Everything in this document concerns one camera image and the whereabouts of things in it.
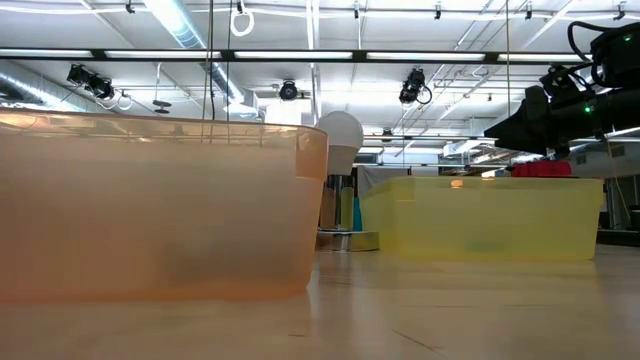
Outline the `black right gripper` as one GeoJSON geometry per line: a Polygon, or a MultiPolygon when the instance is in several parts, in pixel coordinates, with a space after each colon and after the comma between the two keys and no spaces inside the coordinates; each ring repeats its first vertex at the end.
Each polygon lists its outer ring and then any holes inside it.
{"type": "Polygon", "coordinates": [[[518,110],[505,120],[487,128],[483,135],[494,139],[494,145],[513,151],[546,156],[568,156],[568,139],[561,134],[561,125],[552,114],[549,99],[541,86],[525,90],[525,99],[518,110]]]}

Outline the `orange translucent bin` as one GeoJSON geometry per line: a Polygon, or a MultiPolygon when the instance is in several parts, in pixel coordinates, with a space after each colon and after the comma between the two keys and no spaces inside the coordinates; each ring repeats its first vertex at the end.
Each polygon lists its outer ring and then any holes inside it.
{"type": "Polygon", "coordinates": [[[0,109],[0,303],[301,293],[327,158],[306,126],[0,109]]]}

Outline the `red storage bin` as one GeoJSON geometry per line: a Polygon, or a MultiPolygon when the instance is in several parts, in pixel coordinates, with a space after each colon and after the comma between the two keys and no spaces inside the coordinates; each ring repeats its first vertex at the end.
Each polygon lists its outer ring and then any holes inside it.
{"type": "Polygon", "coordinates": [[[569,178],[572,176],[571,165],[566,161],[539,160],[519,163],[511,170],[512,177],[527,178],[569,178]]]}

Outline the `yellow translucent bin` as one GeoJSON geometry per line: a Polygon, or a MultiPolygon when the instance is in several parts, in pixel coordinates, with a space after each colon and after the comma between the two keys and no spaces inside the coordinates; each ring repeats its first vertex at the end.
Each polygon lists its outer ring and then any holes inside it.
{"type": "Polygon", "coordinates": [[[421,261],[593,258],[599,179],[406,176],[360,198],[382,251],[421,261]]]}

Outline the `white hanging cloth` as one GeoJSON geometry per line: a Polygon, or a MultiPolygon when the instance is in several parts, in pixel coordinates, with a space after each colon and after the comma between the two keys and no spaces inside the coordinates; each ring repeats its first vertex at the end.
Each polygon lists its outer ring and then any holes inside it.
{"type": "Polygon", "coordinates": [[[358,177],[370,183],[382,183],[391,178],[409,176],[407,168],[385,166],[359,166],[358,177]]]}

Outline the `white bulb chrome lamp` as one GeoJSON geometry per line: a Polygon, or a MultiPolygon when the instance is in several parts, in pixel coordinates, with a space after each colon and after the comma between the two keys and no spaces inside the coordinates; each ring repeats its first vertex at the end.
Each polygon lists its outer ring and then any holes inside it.
{"type": "Polygon", "coordinates": [[[364,142],[361,122],[345,111],[323,115],[317,127],[328,134],[328,172],[324,182],[316,250],[367,252],[379,249],[376,232],[354,229],[356,156],[364,142]]]}

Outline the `black overhead light bar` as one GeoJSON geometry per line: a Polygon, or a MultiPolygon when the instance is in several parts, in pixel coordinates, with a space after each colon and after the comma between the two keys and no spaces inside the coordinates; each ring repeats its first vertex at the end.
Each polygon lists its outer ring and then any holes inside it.
{"type": "Polygon", "coordinates": [[[544,65],[579,64],[573,53],[445,52],[378,50],[205,50],[205,49],[63,49],[0,47],[1,60],[70,62],[302,62],[544,65]]]}

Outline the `silver ventilation duct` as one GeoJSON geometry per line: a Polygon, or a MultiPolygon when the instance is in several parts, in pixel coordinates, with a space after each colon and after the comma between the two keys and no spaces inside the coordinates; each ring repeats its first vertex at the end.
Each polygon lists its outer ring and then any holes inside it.
{"type": "MultiPolygon", "coordinates": [[[[211,41],[205,38],[182,0],[143,0],[147,9],[169,32],[178,45],[187,50],[209,50],[211,41]]],[[[259,121],[259,109],[251,104],[254,94],[234,84],[228,71],[213,54],[205,54],[201,68],[206,72],[209,95],[219,90],[224,110],[230,118],[242,121],[259,121]]]]}

